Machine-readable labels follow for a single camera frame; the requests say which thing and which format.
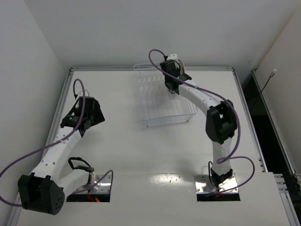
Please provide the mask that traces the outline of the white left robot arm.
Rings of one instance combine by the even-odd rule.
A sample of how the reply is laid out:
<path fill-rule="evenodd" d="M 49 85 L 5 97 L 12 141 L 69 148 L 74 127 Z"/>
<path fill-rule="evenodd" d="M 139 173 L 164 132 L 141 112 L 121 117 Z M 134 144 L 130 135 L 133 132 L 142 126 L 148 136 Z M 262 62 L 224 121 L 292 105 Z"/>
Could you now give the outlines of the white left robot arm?
<path fill-rule="evenodd" d="M 60 128 L 41 162 L 30 175 L 18 180 L 22 208 L 56 215 L 67 197 L 77 189 L 91 186 L 94 168 L 88 164 L 71 166 L 71 173 L 61 178 L 65 163 L 70 163 L 70 153 L 85 132 L 105 118 L 99 102 L 94 97 L 79 97 L 72 109 L 62 119 Z"/>

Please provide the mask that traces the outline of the white plate with orange sunburst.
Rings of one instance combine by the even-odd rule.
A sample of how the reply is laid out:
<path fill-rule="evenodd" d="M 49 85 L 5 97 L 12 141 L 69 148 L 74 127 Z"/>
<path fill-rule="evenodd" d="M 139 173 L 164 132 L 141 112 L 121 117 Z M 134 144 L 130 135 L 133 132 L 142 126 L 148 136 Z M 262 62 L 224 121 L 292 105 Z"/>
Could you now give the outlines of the white plate with orange sunburst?
<path fill-rule="evenodd" d="M 184 74 L 185 73 L 185 66 L 184 66 L 184 63 L 182 60 L 178 59 L 178 64 L 180 66 L 180 72 L 181 74 Z"/>

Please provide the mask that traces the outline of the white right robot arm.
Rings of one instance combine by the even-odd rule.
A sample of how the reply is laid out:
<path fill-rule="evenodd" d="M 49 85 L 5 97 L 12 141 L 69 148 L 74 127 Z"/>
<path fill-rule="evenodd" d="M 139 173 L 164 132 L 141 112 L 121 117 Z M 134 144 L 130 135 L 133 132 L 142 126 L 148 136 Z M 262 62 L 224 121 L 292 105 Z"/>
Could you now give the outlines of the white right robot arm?
<path fill-rule="evenodd" d="M 164 60 L 159 65 L 165 76 L 165 86 L 171 92 L 191 101 L 206 116 L 205 130 L 213 144 L 211 182 L 218 187 L 233 174 L 228 158 L 232 138 L 238 127 L 232 110 L 233 105 L 197 87 L 189 75 L 182 73 L 179 63 L 175 60 Z"/>

